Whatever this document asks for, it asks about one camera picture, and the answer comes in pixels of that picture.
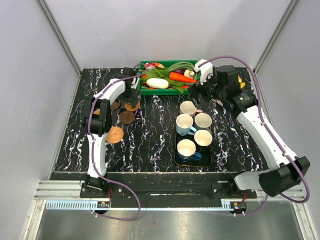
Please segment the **orange carrot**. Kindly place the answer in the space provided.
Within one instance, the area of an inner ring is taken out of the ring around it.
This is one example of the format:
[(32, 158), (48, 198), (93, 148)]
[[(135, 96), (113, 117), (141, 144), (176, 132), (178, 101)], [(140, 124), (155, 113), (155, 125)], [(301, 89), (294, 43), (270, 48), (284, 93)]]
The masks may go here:
[(169, 74), (169, 78), (173, 81), (177, 81), (177, 82), (183, 82), (183, 83), (190, 83), (193, 84), (196, 82), (195, 79), (184, 76), (182, 74), (176, 73), (176, 72), (171, 72)]

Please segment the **pink cup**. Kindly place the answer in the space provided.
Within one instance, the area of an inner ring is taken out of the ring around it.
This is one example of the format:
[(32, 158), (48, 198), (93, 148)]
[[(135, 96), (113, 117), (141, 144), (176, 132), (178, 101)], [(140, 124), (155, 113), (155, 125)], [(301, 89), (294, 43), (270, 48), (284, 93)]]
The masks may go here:
[(203, 113), (201, 109), (196, 108), (192, 101), (183, 101), (179, 106), (179, 113), (195, 117), (197, 114)]

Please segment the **white mushroom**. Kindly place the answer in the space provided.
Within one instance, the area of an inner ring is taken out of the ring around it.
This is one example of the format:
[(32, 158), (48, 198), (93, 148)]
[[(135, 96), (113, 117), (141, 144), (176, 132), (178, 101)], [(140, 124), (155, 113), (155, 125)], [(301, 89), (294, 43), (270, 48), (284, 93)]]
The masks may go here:
[(195, 72), (193, 70), (186, 69), (184, 71), (184, 76), (193, 79), (195, 76)]

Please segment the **yellow napa cabbage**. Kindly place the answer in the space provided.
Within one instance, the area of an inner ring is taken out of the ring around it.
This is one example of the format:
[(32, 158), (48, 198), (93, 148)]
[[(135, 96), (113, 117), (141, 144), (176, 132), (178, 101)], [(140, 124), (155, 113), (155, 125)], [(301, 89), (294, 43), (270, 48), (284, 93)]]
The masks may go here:
[(218, 75), (217, 85), (220, 89), (219, 100), (224, 104), (231, 97), (240, 94), (246, 83), (237, 73), (223, 73)]

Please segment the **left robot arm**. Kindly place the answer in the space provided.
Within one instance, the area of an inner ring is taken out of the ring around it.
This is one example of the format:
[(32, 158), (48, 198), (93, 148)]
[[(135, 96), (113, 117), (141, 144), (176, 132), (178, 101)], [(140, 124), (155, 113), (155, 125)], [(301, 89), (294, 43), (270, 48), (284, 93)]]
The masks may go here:
[(141, 98), (137, 89), (139, 76), (132, 69), (125, 67), (123, 72), (111, 77), (106, 86), (83, 101), (82, 123), (89, 144), (89, 169), (91, 178), (105, 176), (105, 144), (107, 133), (112, 127), (111, 105), (115, 100), (135, 107)]

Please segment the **white cup dark body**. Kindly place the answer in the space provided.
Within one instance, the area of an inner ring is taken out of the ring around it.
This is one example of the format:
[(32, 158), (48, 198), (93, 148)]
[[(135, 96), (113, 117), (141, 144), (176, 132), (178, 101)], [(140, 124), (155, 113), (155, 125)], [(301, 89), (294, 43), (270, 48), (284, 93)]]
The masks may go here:
[(213, 137), (212, 134), (205, 129), (200, 129), (194, 134), (194, 141), (196, 143), (196, 148), (199, 152), (203, 152), (209, 149)]

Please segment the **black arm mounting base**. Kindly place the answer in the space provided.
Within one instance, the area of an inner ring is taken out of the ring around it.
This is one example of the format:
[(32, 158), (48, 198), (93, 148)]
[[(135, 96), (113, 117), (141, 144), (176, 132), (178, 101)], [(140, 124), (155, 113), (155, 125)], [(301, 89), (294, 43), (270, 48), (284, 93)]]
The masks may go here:
[(110, 173), (107, 190), (85, 186), (84, 180), (49, 184), (47, 195), (56, 200), (100, 199), (114, 209), (229, 209), (234, 202), (256, 201), (265, 194), (255, 190), (228, 190), (235, 173)]

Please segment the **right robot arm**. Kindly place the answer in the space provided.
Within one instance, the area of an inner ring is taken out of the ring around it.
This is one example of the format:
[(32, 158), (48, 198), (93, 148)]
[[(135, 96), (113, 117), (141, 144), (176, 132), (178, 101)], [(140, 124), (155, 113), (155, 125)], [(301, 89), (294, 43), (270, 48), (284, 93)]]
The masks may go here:
[(267, 163), (267, 170), (238, 174), (227, 186), (228, 194), (239, 198), (246, 190), (264, 191), (275, 197), (300, 183), (310, 168), (307, 157), (299, 157), (280, 138), (267, 120), (258, 95), (246, 90), (245, 81), (232, 65), (215, 68), (211, 63), (198, 62), (193, 68), (197, 76), (190, 90), (201, 94), (205, 101), (215, 99), (246, 129)]

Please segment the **grey blue cup right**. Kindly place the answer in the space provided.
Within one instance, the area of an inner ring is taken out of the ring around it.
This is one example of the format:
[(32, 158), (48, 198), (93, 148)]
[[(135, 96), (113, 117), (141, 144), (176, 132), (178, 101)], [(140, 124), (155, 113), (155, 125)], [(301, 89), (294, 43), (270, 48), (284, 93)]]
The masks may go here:
[(212, 125), (212, 118), (207, 113), (198, 113), (194, 118), (194, 126), (197, 130), (209, 129)]

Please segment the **dark walnut coaster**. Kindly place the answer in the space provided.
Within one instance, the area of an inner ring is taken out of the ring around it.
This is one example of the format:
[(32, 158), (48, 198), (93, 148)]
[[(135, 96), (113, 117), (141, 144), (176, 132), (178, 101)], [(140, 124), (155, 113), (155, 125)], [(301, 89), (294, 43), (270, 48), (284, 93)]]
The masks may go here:
[(119, 107), (121, 106), (121, 101), (117, 98), (111, 105), (110, 105), (110, 109), (112, 111), (117, 110)]
[(135, 114), (132, 111), (125, 110), (119, 115), (119, 121), (123, 125), (131, 124), (135, 119)]

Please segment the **light brown wooden coaster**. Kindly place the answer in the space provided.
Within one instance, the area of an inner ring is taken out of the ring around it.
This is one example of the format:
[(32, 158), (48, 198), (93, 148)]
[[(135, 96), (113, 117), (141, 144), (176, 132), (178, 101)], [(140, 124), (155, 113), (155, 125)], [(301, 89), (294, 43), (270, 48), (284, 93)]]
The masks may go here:
[(93, 114), (94, 114), (94, 115), (99, 115), (99, 114), (100, 114), (100, 110), (99, 110), (99, 109), (95, 110), (95, 111), (93, 112)]
[(125, 103), (124, 104), (124, 107), (127, 111), (131, 111), (131, 112), (134, 112), (136, 110), (138, 110), (140, 108), (140, 101), (137, 102), (137, 104), (135, 106), (132, 106), (128, 103)]

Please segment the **woven rattan coaster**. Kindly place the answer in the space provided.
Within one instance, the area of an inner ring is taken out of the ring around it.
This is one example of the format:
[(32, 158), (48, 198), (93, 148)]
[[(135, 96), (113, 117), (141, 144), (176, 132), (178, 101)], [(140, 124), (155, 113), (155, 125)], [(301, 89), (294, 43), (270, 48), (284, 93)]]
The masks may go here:
[(121, 127), (113, 126), (106, 135), (106, 141), (111, 144), (119, 143), (124, 137), (124, 131)]

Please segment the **black serving tray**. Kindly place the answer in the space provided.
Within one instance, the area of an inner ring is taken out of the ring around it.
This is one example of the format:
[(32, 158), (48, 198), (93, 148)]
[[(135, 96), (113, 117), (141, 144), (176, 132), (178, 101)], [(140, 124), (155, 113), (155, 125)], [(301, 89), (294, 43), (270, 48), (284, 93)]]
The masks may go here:
[[(193, 127), (195, 127), (195, 117), (192, 117), (192, 118), (193, 118)], [(205, 130), (209, 131), (212, 134), (211, 127), (207, 128)], [(185, 166), (185, 167), (200, 167), (200, 168), (209, 167), (211, 165), (211, 163), (212, 163), (212, 160), (211, 160), (211, 156), (212, 156), (212, 154), (211, 154), (211, 145), (208, 148), (208, 150), (205, 150), (205, 151), (198, 151), (197, 150), (197, 146), (196, 146), (196, 151), (202, 155), (202, 159), (201, 160), (191, 160), (191, 161), (183, 162), (178, 158), (177, 144), (178, 144), (179, 141), (184, 140), (184, 139), (191, 140), (191, 141), (193, 141), (195, 143), (194, 135), (181, 136), (176, 131), (176, 134), (175, 134), (175, 154), (174, 154), (175, 163), (177, 165), (179, 165), (179, 166)]]

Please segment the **colourful snack packet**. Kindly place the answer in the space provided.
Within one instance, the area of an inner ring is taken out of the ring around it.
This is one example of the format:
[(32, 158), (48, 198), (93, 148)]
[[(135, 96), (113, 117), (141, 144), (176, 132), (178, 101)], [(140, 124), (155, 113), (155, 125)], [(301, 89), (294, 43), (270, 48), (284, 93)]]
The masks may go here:
[(165, 69), (166, 67), (159, 62), (147, 62), (144, 64), (143, 70)]

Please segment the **leafy green vegetable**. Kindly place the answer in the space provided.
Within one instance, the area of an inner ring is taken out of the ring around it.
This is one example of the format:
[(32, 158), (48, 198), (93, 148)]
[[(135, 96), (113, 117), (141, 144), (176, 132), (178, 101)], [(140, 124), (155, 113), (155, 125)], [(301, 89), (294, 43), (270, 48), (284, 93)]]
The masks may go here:
[[(168, 81), (169, 87), (166, 89), (156, 89), (156, 88), (149, 87), (146, 81), (150, 78), (165, 79)], [(182, 89), (182, 86), (184, 86), (184, 83), (169, 79), (169, 72), (165, 69), (157, 68), (157, 69), (147, 70), (144, 73), (144, 75), (140, 77), (139, 80), (140, 80), (139, 88), (141, 89), (142, 95), (144, 96), (183, 95), (185, 93), (185, 89)]]

